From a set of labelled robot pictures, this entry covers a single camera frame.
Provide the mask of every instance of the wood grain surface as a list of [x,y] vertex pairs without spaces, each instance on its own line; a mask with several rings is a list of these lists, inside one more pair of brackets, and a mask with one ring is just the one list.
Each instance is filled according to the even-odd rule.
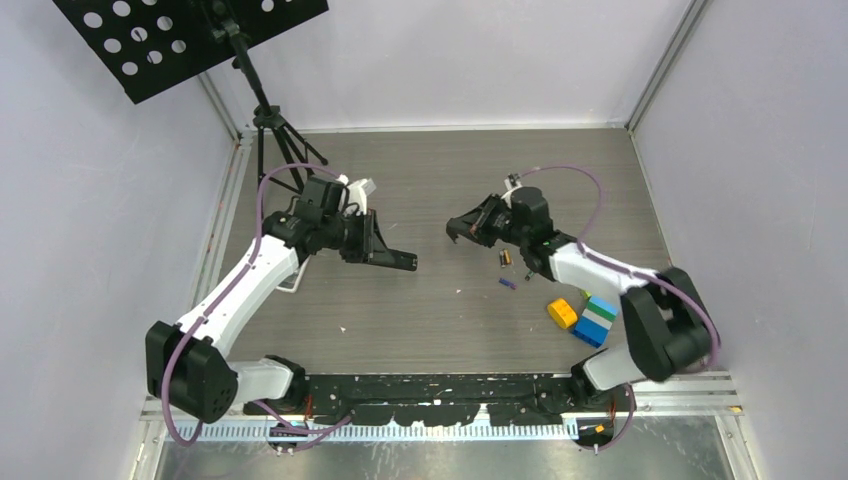
[[[502,269],[497,248],[445,234],[448,218],[504,191],[508,173],[574,163],[594,171],[607,204],[587,243],[640,266],[661,268],[668,256],[633,146],[624,130],[344,133],[309,136],[330,166],[351,179],[372,177],[369,207],[378,212],[391,248],[419,256],[415,273],[350,265],[332,251],[314,257],[296,294],[275,292],[235,343],[230,360],[280,355],[314,373],[567,371],[595,349],[561,330],[546,306],[570,286],[526,282],[518,249]],[[266,165],[282,163],[266,141]],[[246,251],[254,228],[256,152],[242,185],[224,271]],[[527,177],[542,189],[556,228],[576,235],[597,201],[578,173]],[[266,211],[285,209],[290,195],[272,186]],[[505,277],[513,291],[498,283]],[[606,346],[624,341],[620,319]]]

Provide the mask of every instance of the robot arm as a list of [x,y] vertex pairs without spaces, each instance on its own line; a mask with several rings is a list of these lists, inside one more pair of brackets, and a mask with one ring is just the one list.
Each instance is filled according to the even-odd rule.
[[572,367],[575,403],[624,383],[665,381],[709,353],[711,340],[701,319],[649,281],[664,280],[703,306],[686,272],[635,267],[580,245],[554,229],[538,188],[522,186],[515,176],[506,185],[506,194],[490,195],[474,210],[450,219],[451,239],[462,236],[490,248],[498,240],[515,245],[531,271],[592,292],[622,312],[627,343]]
[[[310,255],[338,250],[348,263],[365,263],[414,271],[416,255],[386,247],[377,214],[367,208],[374,190],[370,180],[350,185],[310,177],[292,213],[275,212],[263,223],[259,253],[251,264],[256,240],[221,283],[175,325],[157,322],[146,337],[147,386],[161,398],[162,380],[177,343],[197,328],[180,355],[170,383],[171,403],[205,423],[213,423],[234,403],[259,399],[299,405],[305,392],[303,368],[279,357],[252,362],[227,362],[242,328],[260,305]],[[236,278],[246,269],[240,281]],[[209,305],[226,289],[214,310]]]

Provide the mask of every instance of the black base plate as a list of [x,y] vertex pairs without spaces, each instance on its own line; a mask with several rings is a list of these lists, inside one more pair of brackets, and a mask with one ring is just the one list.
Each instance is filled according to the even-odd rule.
[[[578,408],[567,393],[569,378],[550,373],[311,375],[308,388],[315,422],[325,425],[348,415],[355,425],[379,426],[392,420],[401,426],[417,421],[425,426],[467,425],[484,404],[492,426],[557,425],[564,412],[606,414],[613,395],[619,405],[626,402],[619,388]],[[304,411],[301,406],[279,413]],[[244,413],[265,415],[252,404]]]

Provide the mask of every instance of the tripod leg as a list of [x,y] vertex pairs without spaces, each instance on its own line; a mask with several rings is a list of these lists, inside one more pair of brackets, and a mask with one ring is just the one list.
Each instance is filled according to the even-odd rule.
[[259,152],[257,152],[257,162],[256,162],[256,186],[259,186],[259,183],[262,181],[262,178],[265,177],[265,129],[259,127],[259,136],[256,137],[258,142]]
[[316,150],[315,147],[312,146],[312,144],[310,144],[305,138],[303,138],[303,136],[297,130],[295,130],[290,123],[286,122],[283,128],[287,128],[291,132],[292,136],[296,138],[297,141],[303,144],[304,149],[308,153],[312,153],[313,155],[315,155],[315,157],[317,157],[318,160],[321,162],[321,165],[329,165],[330,162],[326,158],[324,158],[324,156],[321,155],[321,153],[318,152],[318,150]]
[[[272,128],[271,132],[274,133],[274,138],[277,140],[277,145],[280,147],[280,151],[283,153],[283,158],[285,158],[286,163],[289,165],[296,163],[294,161],[294,157],[292,157],[291,151],[289,150],[289,146],[286,143],[284,132],[276,128]],[[294,178],[294,184],[297,186],[298,193],[303,192],[303,178],[300,176],[300,172],[297,169],[292,169],[291,173]]]

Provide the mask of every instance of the yellow block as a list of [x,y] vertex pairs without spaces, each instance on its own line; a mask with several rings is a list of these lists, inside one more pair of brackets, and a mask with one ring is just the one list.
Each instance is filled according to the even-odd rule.
[[562,298],[558,298],[548,305],[548,314],[561,328],[568,329],[577,323],[577,313]]

